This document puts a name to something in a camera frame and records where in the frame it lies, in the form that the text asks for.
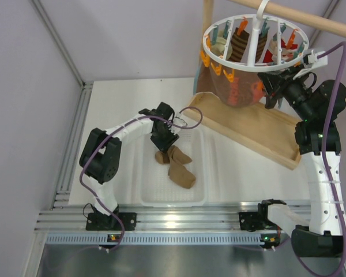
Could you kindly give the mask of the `orange clip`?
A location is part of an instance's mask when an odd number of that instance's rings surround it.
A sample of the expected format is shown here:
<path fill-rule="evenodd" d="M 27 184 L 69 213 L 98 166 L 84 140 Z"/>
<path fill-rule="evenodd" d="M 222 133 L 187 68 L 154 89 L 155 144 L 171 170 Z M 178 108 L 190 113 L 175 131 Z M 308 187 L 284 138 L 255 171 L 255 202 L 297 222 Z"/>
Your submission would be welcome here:
<path fill-rule="evenodd" d="M 256 93 L 264 93 L 264 85 L 262 83 L 262 81 L 257 81 L 255 83 L 252 83 L 251 85 L 251 89 L 252 91 L 256 92 Z"/>

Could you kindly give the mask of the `tan sock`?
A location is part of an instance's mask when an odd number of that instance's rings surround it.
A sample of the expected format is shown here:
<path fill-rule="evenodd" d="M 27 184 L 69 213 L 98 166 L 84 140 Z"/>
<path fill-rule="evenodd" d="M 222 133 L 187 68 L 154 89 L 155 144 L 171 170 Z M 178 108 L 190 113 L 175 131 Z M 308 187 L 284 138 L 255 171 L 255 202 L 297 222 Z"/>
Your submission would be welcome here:
<path fill-rule="evenodd" d="M 196 177 L 185 167 L 185 165 L 192 162 L 192 159 L 184 154 L 179 147 L 173 145 L 166 153 L 157 151 L 155 160 L 159 164 L 168 164 L 170 166 L 168 177 L 173 183 L 185 189 L 191 189 L 194 186 Z"/>

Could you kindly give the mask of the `white round clip hanger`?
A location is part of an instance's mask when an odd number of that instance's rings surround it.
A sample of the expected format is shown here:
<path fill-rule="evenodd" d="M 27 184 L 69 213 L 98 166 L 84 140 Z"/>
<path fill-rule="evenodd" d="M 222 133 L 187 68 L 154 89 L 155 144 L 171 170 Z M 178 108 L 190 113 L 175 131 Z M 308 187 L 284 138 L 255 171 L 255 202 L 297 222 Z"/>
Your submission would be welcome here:
<path fill-rule="evenodd" d="M 215 72 L 219 72 L 222 66 L 244 72 L 269 72 L 283 70 L 290 66 L 302 63 L 304 50 L 309 48 L 310 42 L 305 32 L 295 24 L 280 17 L 267 15 L 265 9 L 267 1 L 261 1 L 254 14 L 240 14 L 231 16 L 206 25 L 201 39 L 201 62 L 206 66 L 211 66 Z M 231 44 L 232 34 L 238 29 L 238 35 L 242 31 L 249 33 L 249 41 L 241 62 L 231 62 L 226 60 L 228 45 Z M 223 38 L 227 40 L 223 56 L 216 56 L 211 52 L 212 44 L 216 43 L 217 34 L 224 30 Z M 255 62 L 255 54 L 259 35 L 267 36 L 264 52 L 260 60 Z M 287 48 L 292 44 L 298 44 L 298 49 L 294 52 L 294 57 L 290 61 L 282 61 L 281 54 L 277 55 L 277 63 L 263 63 L 263 58 L 271 40 L 277 41 L 277 47 L 281 52 L 281 39 Z"/>

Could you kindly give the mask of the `dark brown sock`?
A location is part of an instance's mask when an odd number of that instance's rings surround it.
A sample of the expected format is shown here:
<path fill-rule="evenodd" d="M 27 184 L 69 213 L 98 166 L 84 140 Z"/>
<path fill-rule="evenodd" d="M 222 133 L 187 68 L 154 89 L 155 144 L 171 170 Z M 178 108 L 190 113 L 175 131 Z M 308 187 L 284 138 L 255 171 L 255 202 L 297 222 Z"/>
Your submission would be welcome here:
<path fill-rule="evenodd" d="M 279 101 L 279 95 L 276 94 L 270 94 L 270 95 L 266 95 L 266 102 L 265 102 L 265 108 L 270 110 L 273 109 L 275 107 L 275 105 L 278 103 Z"/>

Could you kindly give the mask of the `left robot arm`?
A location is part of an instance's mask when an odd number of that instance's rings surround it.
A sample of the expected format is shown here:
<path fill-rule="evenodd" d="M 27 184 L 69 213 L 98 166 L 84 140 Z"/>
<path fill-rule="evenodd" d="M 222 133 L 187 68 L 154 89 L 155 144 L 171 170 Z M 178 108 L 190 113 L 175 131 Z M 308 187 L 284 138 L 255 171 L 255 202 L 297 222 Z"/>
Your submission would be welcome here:
<path fill-rule="evenodd" d="M 161 102 L 156 109 L 147 108 L 132 119 L 108 130 L 94 128 L 81 153 L 79 165 L 82 170 L 80 184 L 95 199 L 92 212 L 87 215 L 86 230 L 124 230 L 119 216 L 119 205 L 114 195 L 112 179 L 119 169 L 122 148 L 136 139 L 150 134 L 150 139 L 162 153 L 172 147 L 179 138 L 172 131 L 175 112 Z"/>

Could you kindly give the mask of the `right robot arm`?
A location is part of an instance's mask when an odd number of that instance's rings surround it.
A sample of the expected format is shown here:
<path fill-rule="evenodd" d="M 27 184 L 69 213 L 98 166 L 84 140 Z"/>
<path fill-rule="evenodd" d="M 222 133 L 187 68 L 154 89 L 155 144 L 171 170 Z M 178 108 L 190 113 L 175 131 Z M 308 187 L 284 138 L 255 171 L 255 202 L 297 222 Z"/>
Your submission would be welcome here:
<path fill-rule="evenodd" d="M 346 229 L 339 216 L 343 209 L 340 185 L 340 136 L 335 124 L 338 114 L 346 107 L 346 87 L 338 85 L 327 134 L 323 133 L 325 118 L 332 96 L 334 80 L 324 81 L 316 90 L 306 87 L 305 74 L 297 69 L 258 74 L 266 92 L 266 108 L 274 108 L 284 98 L 300 116 L 296 124 L 295 140 L 306 168 L 311 202 L 311 219 L 306 221 L 292 212 L 281 200 L 264 200 L 258 204 L 258 223 L 265 229 L 274 225 L 291 238 L 298 257 L 341 257 L 346 253 Z"/>

